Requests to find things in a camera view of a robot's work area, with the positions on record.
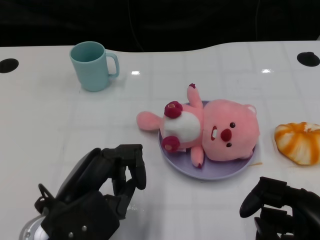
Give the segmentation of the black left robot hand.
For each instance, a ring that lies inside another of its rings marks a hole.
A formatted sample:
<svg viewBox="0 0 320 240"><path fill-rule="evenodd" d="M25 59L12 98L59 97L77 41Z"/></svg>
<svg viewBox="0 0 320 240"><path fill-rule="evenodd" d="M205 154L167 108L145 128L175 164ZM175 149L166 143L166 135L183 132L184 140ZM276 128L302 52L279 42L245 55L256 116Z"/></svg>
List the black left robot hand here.
<svg viewBox="0 0 320 240"><path fill-rule="evenodd" d="M95 148L72 169L56 196L39 184L34 204L50 240L108 240L125 219L136 189L147 184L143 146Z"/></svg>

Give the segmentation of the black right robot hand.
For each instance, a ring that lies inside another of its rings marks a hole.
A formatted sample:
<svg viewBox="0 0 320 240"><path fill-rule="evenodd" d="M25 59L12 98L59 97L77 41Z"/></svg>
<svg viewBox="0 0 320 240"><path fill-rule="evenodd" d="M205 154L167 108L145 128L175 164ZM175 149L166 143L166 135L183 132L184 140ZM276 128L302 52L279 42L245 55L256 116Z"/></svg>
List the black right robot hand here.
<svg viewBox="0 0 320 240"><path fill-rule="evenodd" d="M241 218L254 218L257 240L318 240L320 197L285 181L260 177L239 209Z"/></svg>

